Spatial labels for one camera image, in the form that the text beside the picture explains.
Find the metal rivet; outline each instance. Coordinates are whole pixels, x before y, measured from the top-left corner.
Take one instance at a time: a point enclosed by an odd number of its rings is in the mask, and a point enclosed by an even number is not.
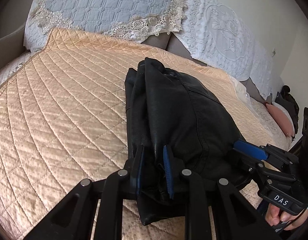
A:
[[[119,176],[126,176],[126,175],[128,174],[128,171],[127,171],[127,170],[119,170],[119,171],[117,172],[117,174],[118,174]]]
[[[91,183],[91,181],[89,179],[82,179],[81,180],[81,185],[84,187],[84,186],[87,186]]]
[[[224,179],[224,178],[221,178],[218,182],[223,186],[226,186],[229,183],[229,181],[227,179]]]
[[[184,176],[189,176],[189,175],[192,174],[192,172],[191,172],[189,169],[184,169],[184,170],[182,170],[182,174],[183,174]]]

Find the black leather jacket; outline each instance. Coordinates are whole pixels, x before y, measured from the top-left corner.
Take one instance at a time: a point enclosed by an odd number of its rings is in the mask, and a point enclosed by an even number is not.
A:
[[[182,215],[176,208],[167,213],[160,208],[178,204],[169,200],[164,183],[164,145],[205,179],[227,178],[241,188],[249,182],[247,174],[224,160],[233,143],[244,138],[217,97],[198,79],[145,58],[137,71],[129,69],[125,92],[129,158],[138,145],[145,147],[143,196],[137,200],[143,224]]]

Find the light blue quilted pillow sham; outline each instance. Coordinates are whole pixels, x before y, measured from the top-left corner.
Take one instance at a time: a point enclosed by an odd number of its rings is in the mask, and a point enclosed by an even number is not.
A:
[[[41,49],[51,28],[78,28],[142,42],[150,35],[179,31],[184,0],[34,0],[24,46]]]

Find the finger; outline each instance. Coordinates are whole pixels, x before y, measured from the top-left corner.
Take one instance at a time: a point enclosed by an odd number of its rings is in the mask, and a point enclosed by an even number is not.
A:
[[[286,222],[286,221],[289,221],[289,220],[292,220],[293,219],[293,216],[291,214],[288,214],[286,211],[284,211],[282,214],[281,214],[281,221],[282,222]]]
[[[295,228],[298,228],[300,225],[302,225],[308,217],[308,209],[305,210],[304,214],[300,218],[298,218],[295,222],[291,223],[288,227],[286,227],[284,230],[292,230]]]
[[[278,211],[276,209],[277,209],[276,206],[269,204],[267,212],[266,212],[265,220],[270,226],[274,226],[274,225],[276,226],[278,225],[280,221],[279,216],[278,216],[279,208],[278,208]]]

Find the pink pillow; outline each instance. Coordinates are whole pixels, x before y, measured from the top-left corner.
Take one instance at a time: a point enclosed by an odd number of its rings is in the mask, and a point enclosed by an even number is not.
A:
[[[266,108],[270,115],[273,117],[279,128],[287,137],[294,136],[294,127],[284,112],[276,106],[266,104]]]

